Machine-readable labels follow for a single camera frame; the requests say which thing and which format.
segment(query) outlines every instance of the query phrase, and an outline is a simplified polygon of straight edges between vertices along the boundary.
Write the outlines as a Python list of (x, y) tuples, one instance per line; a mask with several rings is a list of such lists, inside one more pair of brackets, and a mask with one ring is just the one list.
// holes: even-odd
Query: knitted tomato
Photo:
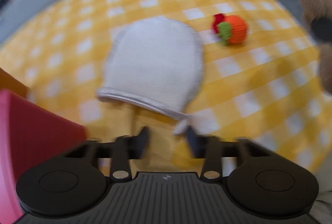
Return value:
[(247, 37), (248, 26), (236, 15), (216, 14), (212, 28), (215, 34), (222, 38), (225, 45), (242, 43)]

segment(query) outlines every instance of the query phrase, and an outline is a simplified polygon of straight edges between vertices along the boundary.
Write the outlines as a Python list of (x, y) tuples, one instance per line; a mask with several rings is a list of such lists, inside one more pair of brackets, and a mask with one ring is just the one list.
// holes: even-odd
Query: white cloth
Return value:
[(126, 101), (176, 120), (196, 95), (203, 74), (202, 41), (188, 25), (156, 17), (118, 34), (98, 90), (100, 101)]

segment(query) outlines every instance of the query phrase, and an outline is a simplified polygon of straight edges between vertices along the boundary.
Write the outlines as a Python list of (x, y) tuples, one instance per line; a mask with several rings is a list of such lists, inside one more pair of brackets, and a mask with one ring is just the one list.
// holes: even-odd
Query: brown plush teddy bear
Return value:
[(321, 41), (319, 75), (326, 91), (332, 94), (332, 0), (299, 0), (303, 19)]

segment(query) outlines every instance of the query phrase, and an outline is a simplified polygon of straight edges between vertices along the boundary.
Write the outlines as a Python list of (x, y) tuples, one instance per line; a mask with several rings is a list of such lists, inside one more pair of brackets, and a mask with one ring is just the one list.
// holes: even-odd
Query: yellow gingham tablecloth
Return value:
[[(243, 45), (217, 42), (210, 27), (219, 12), (247, 21)], [(200, 134), (246, 136), (309, 170), (321, 163), (331, 145), (331, 97), (319, 85), (310, 37), (275, 0), (60, 0), (3, 45), (0, 67), (31, 88), (36, 104), (84, 124), (90, 137), (106, 142), (150, 126), (149, 149), (134, 169), (199, 170), (185, 138), (172, 136), (176, 121), (95, 98), (112, 39), (154, 16), (184, 22), (204, 41), (204, 80), (186, 108)]]

